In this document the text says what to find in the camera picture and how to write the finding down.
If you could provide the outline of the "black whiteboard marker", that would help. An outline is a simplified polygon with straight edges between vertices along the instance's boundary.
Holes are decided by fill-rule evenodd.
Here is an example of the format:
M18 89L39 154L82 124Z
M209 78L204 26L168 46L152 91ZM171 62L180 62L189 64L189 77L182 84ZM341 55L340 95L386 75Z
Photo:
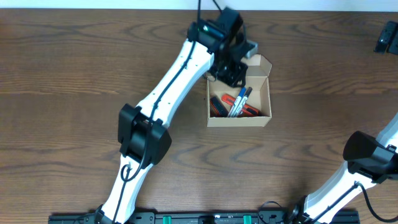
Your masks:
M242 111L242 109L243 109L243 106L246 104L246 102L247 102L247 100L248 100L249 95L251 94L251 92L252 92L252 88L249 87L249 88L246 90L244 96L242 97L242 99L241 99L241 101L240 101L238 107L236 108L234 117L238 117L238 116L241 114L241 111Z

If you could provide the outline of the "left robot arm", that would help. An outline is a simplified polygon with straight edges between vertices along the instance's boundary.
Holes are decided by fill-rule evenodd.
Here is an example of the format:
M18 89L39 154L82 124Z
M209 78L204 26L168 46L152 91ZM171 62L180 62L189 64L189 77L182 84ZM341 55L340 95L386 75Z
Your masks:
M182 49L157 86L136 106L125 104L119 112L120 168L107 201L95 211L95 223L129 220L148 171L169 150L168 128L187 93L206 73L232 88L244 87L248 66L242 59L256 50L234 9L224 8L214 21L197 18L191 23Z

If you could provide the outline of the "red utility knife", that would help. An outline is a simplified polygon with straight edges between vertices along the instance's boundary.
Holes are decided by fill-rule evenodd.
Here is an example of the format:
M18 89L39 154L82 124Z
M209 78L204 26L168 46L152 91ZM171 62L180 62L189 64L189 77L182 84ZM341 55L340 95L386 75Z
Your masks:
M235 102L235 98L232 97L229 94L224 94L221 97L221 100L226 103L227 105L230 105L230 107L232 107L234 105ZM260 116L261 112L255 108L252 107L251 105L245 104L239 114L239 117L253 117L253 116Z

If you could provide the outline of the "cardboard box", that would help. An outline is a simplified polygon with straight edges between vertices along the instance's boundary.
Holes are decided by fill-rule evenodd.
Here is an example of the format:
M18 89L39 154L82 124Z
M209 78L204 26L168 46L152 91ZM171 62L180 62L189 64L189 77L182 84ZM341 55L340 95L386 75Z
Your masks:
M272 64L263 55L242 59L248 66L246 85L230 87L207 82L208 127L264 127L272 118L269 74Z

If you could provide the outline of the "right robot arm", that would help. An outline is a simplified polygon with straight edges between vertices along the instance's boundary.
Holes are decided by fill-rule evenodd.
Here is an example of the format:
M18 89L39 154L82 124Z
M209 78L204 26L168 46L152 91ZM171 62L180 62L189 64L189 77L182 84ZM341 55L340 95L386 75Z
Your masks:
M372 137L356 131L345 144L344 162L315 192L295 206L286 223L331 223L337 213L358 194L364 195L369 211L380 222L394 223L397 217L380 217L372 208L366 190L397 180L397 117Z

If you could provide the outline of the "blue whiteboard marker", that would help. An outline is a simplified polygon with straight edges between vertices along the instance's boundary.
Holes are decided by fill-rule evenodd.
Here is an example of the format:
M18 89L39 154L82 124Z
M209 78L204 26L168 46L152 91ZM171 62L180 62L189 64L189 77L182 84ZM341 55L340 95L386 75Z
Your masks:
M235 99L235 101L234 101L234 103L233 103L233 105L232 105L232 107L231 107L231 109L230 109L230 111L229 111L229 113L228 113L228 117L229 117L229 118L231 118L231 117L234 115L234 111L235 111L236 108L238 107L238 105L239 105L239 103L240 103L240 101L241 101L241 98L243 97L243 95L245 94L245 92L246 92L246 88L243 87L243 88L241 89L241 91L239 92L238 96L236 97L236 99Z

